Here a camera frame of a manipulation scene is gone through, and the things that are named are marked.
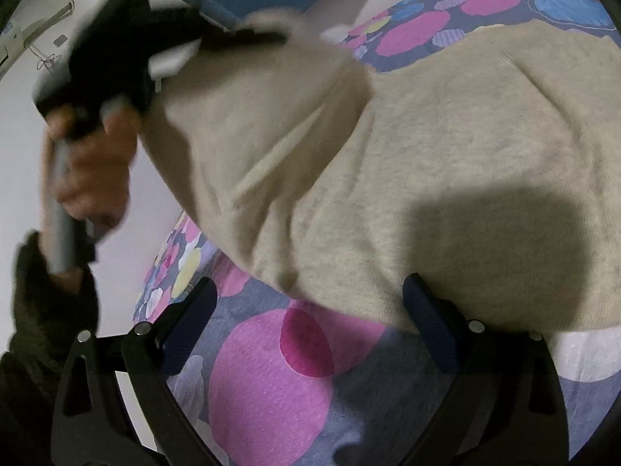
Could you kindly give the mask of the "dark sleeved left forearm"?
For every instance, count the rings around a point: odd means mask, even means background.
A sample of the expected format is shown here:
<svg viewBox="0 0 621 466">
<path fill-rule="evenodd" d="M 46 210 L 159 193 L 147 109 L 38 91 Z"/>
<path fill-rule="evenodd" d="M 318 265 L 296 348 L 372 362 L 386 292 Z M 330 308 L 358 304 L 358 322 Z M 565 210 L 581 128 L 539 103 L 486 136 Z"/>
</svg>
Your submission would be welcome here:
<svg viewBox="0 0 621 466">
<path fill-rule="evenodd" d="M 13 316 L 15 333 L 1 357 L 1 463 L 49 465 L 65 362 L 78 333 L 98 328 L 90 269 L 81 270 L 77 291 L 64 289 L 49 276 L 33 231 L 16 252 Z"/>
</svg>

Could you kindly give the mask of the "person's left hand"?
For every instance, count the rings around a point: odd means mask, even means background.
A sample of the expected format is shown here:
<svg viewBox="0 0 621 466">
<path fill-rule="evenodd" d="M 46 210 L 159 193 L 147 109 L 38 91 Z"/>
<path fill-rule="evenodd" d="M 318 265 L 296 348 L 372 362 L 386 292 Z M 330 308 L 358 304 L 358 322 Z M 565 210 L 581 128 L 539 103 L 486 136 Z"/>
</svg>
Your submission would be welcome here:
<svg viewBox="0 0 621 466">
<path fill-rule="evenodd" d="M 111 104 L 99 129 L 68 147 L 68 164 L 58 178 L 49 174 L 57 143 L 64 140 L 73 126 L 74 112 L 64 106 L 51 111 L 45 121 L 38 244 L 44 260 L 49 262 L 53 253 L 49 206 L 54 202 L 73 218 L 93 222 L 104 235 L 123 221 L 130 203 L 130 167 L 137 154 L 142 121 L 130 106 Z"/>
</svg>

